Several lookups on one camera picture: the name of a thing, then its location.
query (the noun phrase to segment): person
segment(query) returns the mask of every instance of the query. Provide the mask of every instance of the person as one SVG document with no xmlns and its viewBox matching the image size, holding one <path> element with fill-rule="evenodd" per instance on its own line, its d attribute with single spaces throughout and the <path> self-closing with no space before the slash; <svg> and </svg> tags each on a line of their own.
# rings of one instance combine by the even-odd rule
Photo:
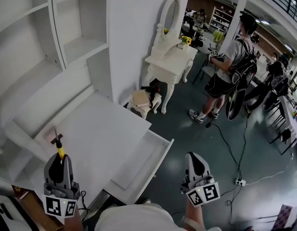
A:
<svg viewBox="0 0 297 231">
<path fill-rule="evenodd" d="M 101 215 L 95 231 L 205 231 L 201 207 L 193 207 L 187 199 L 183 229 L 173 221 L 171 215 L 161 206 L 146 200 L 142 205 L 125 205 L 110 207 Z M 72 218 L 65 218 L 66 231 L 83 231 L 78 208 Z M 221 231 L 220 228 L 211 228 L 208 231 Z"/>
<path fill-rule="evenodd" d="M 252 52 L 253 45 L 250 36 L 256 30 L 257 23 L 251 15 L 246 13 L 240 16 L 240 20 L 240 30 L 242 33 L 240 39 L 244 40 L 248 52 Z M 189 116 L 199 123 L 203 123 L 209 112 L 214 118 L 218 118 L 219 111 L 224 105 L 225 95 L 233 88 L 232 81 L 228 75 L 230 67 L 234 64 L 238 64 L 246 56 L 242 43 L 237 40 L 233 40 L 230 43 L 224 54 L 226 56 L 224 62 L 218 61 L 216 58 L 210 58 L 211 62 L 218 68 L 218 71 L 205 87 L 205 90 L 208 92 L 208 99 L 202 112 L 196 112 L 192 109 L 189 110 Z M 216 108 L 212 110 L 215 102 L 217 102 Z"/>
<path fill-rule="evenodd" d="M 196 14 L 194 18 L 195 25 L 198 27 L 203 27 L 203 25 L 206 23 L 207 16 L 205 14 L 204 9 L 200 9 L 200 12 Z"/>
<path fill-rule="evenodd" d="M 260 83 L 257 87 L 253 88 L 245 96 L 245 101 L 249 101 L 252 98 L 258 97 L 258 99 L 254 104 L 252 105 L 247 104 L 245 106 L 248 113 L 251 113 L 257 107 L 260 106 L 260 104 L 264 101 L 265 97 L 267 96 L 270 90 L 272 90 L 273 88 L 276 88 L 278 85 L 283 83 L 283 80 L 286 78 L 286 76 L 284 76 L 284 73 L 285 73 L 287 64 L 288 64 L 288 57 L 286 55 L 285 57 L 280 56 L 279 61 L 267 66 L 266 70 L 269 71 L 269 73 L 265 78 L 264 82 Z M 284 84 L 288 84 L 290 77 L 287 76 L 287 78 L 288 79 Z"/>
<path fill-rule="evenodd" d="M 189 17 L 194 17 L 196 14 L 196 11 L 190 11 L 186 14 L 186 16 L 189 16 Z"/>
<path fill-rule="evenodd" d="M 275 52 L 274 52 L 274 53 L 273 53 L 273 57 L 272 57 L 272 58 L 273 58 L 273 60 L 276 62 L 276 61 L 277 61 L 277 59 L 278 59 L 278 55 L 277 55 L 277 53 L 275 53 Z"/>
</svg>

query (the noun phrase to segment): black shorts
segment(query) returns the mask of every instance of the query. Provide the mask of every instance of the black shorts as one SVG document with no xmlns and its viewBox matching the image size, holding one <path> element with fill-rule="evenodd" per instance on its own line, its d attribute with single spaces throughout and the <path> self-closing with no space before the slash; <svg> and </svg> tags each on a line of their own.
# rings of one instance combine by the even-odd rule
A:
<svg viewBox="0 0 297 231">
<path fill-rule="evenodd" d="M 217 74 L 214 74 L 214 76 L 205 86 L 205 91 L 207 91 L 211 97 L 218 98 L 221 95 L 228 94 L 233 87 L 233 84 L 227 83 L 226 81 L 221 79 Z"/>
</svg>

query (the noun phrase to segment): gray t-shirt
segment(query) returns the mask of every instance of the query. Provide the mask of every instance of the gray t-shirt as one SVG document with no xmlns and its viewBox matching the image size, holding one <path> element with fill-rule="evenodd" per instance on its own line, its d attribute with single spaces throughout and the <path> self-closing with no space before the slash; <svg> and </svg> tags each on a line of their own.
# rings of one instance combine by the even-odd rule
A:
<svg viewBox="0 0 297 231">
<path fill-rule="evenodd" d="M 251 39 L 246 38 L 245 44 L 248 48 L 249 53 L 251 53 L 253 50 L 253 44 L 251 42 Z M 226 49 L 224 54 L 233 61 L 232 65 L 234 65 L 239 63 L 245 57 L 245 50 L 243 49 L 243 45 L 241 42 L 238 42 L 237 40 L 233 40 L 228 46 L 228 48 Z M 230 77 L 222 69 L 219 69 L 217 71 L 217 75 L 220 79 L 224 80 L 227 83 L 232 82 Z"/>
</svg>

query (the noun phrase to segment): small white stool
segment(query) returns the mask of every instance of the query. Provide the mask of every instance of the small white stool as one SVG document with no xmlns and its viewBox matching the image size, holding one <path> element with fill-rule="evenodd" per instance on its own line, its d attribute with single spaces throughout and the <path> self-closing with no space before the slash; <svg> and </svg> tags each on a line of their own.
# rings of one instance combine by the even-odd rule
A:
<svg viewBox="0 0 297 231">
<path fill-rule="evenodd" d="M 154 109 L 154 114 L 157 113 L 157 108 L 161 104 L 161 95 L 159 93 L 155 94 L 155 98 L 153 100 L 153 109 Z M 142 107 L 137 107 L 133 103 L 133 98 L 129 100 L 129 103 L 127 105 L 127 109 L 131 110 L 131 108 L 134 108 L 136 111 L 139 111 L 141 113 L 141 116 L 144 120 L 146 120 L 147 113 L 151 110 L 150 105 L 142 106 Z"/>
</svg>

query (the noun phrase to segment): yellow handle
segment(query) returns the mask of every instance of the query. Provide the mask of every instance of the yellow handle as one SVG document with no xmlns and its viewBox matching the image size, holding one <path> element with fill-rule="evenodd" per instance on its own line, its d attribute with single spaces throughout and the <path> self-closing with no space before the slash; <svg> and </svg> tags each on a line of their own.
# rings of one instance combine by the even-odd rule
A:
<svg viewBox="0 0 297 231">
<path fill-rule="evenodd" d="M 61 157 L 61 159 L 63 159 L 63 158 L 64 158 L 64 155 L 65 155 L 65 150 L 64 150 L 64 148 L 63 148 L 63 147 L 61 147 L 61 148 L 57 148 L 57 150 L 58 150 L 58 154 L 59 154 L 59 156 Z"/>
</svg>

